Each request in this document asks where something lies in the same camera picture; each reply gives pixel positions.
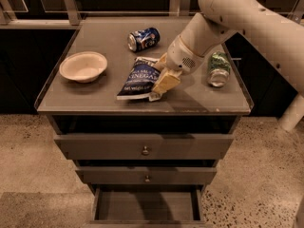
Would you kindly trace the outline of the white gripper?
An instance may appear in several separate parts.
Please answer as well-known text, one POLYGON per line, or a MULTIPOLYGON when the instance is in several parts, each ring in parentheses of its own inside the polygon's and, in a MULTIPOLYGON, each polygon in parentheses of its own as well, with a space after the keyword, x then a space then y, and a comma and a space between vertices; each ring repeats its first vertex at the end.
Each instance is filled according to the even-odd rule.
POLYGON ((177 36, 168 47, 167 54, 164 53, 154 65, 154 68, 160 72, 160 76, 152 86, 149 101, 159 100, 164 93, 181 82, 182 73, 193 73, 203 64, 203 61, 202 57, 187 48, 181 37, 177 36))

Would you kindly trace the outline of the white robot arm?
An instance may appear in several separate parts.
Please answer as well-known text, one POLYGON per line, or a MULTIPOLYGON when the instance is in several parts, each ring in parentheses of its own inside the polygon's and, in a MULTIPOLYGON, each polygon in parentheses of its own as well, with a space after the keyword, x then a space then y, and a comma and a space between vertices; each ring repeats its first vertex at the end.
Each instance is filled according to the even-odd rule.
POLYGON ((177 86, 204 57, 234 33, 242 36, 300 94, 304 93, 304 27, 257 0, 198 0, 196 13, 174 39, 158 65, 161 76, 152 91, 162 95, 177 86))

